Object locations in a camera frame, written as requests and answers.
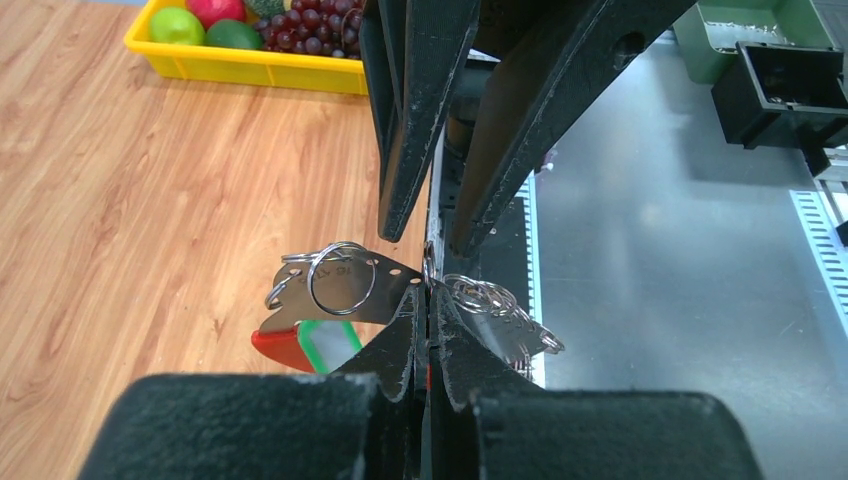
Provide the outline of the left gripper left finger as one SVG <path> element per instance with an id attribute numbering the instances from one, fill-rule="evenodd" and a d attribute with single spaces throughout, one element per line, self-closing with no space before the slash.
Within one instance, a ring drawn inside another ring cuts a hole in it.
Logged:
<path id="1" fill-rule="evenodd" d="M 336 371 L 157 374 L 113 404 L 83 479 L 412 479 L 422 295 Z"/>

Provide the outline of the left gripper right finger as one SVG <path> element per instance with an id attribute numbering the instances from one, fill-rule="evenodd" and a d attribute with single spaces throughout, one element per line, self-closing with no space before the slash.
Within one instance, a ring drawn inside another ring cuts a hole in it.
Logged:
<path id="1" fill-rule="evenodd" d="M 436 479 L 758 479 L 732 412 L 699 392 L 546 390 L 484 347 L 445 288 L 431 295 Z"/>

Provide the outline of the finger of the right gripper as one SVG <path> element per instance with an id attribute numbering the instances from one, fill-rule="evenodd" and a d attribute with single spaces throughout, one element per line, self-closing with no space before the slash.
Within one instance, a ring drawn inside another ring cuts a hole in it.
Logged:
<path id="1" fill-rule="evenodd" d="M 477 1 L 367 1 L 359 34 L 380 155 L 377 233 L 404 234 L 477 31 Z"/>
<path id="2" fill-rule="evenodd" d="M 689 0 L 485 1 L 473 47 L 498 59 L 481 95 L 450 247 L 474 255 L 525 178 Z"/>

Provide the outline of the red handled metal key organizer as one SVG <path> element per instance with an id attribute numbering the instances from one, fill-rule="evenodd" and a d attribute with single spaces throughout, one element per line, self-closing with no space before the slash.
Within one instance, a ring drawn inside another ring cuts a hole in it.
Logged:
<path id="1" fill-rule="evenodd" d="M 461 322 L 505 363 L 533 376 L 534 357 L 557 354 L 563 342 L 537 322 L 505 287 L 446 274 L 436 279 L 432 261 L 423 271 L 349 241 L 310 253 L 288 254 L 264 305 L 270 316 L 251 335 L 252 346 L 283 366 L 317 373 L 297 340 L 303 321 L 387 325 L 410 286 L 446 287 Z"/>

